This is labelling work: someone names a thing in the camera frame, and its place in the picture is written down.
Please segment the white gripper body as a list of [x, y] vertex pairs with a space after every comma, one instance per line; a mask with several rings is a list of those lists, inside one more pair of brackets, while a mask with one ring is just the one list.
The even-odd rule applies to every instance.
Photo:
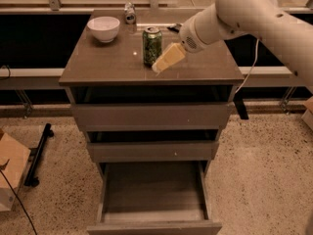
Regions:
[[228, 36], [229, 27], [218, 18], [214, 5], [186, 20], [179, 31], [181, 43], [190, 53], [198, 53]]

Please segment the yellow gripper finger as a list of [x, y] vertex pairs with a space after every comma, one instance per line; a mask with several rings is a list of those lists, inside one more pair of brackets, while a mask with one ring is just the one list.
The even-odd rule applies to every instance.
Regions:
[[152, 65], [156, 73], [161, 73], [186, 57], [186, 50], [181, 43], [170, 43]]

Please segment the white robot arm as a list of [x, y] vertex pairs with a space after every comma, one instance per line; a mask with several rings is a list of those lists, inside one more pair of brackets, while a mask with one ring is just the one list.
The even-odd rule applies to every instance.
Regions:
[[156, 59], [156, 73], [219, 40], [250, 34], [271, 51], [307, 86], [313, 85], [313, 25], [279, 8], [275, 0], [215, 0], [187, 19], [171, 43]]

